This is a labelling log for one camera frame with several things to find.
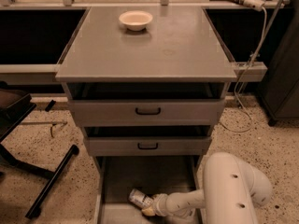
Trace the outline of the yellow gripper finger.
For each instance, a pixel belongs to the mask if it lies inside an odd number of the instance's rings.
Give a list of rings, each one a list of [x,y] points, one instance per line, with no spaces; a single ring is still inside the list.
[[[141,210],[141,212],[144,216],[147,216],[147,217],[154,217],[155,216],[155,212],[154,212],[154,210],[151,206],[147,207],[147,208],[143,208]]]

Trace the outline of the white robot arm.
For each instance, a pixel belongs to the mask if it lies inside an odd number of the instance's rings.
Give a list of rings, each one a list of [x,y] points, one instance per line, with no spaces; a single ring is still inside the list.
[[[201,189],[157,194],[142,213],[190,222],[196,210],[204,209],[206,224],[258,224],[255,208],[269,203],[272,191],[262,171],[232,154],[218,152],[206,160]]]

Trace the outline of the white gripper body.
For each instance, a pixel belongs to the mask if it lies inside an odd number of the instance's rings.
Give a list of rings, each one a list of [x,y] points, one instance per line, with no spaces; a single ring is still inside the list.
[[[166,208],[166,200],[168,198],[167,194],[155,194],[153,196],[152,209],[157,216],[166,217],[169,215],[169,212]]]

